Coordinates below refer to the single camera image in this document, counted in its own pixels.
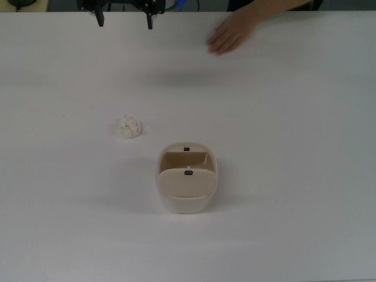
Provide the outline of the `person's hand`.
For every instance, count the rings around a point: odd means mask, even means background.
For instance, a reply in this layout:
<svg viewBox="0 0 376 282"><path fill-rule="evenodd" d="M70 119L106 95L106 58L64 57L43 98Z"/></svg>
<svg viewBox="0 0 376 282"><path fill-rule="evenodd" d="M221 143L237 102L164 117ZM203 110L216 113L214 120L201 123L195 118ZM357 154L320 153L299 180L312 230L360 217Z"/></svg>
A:
<svg viewBox="0 0 376 282"><path fill-rule="evenodd" d="M222 55L234 51L249 38L260 22L260 12L253 4L234 11L207 41L209 52Z"/></svg>

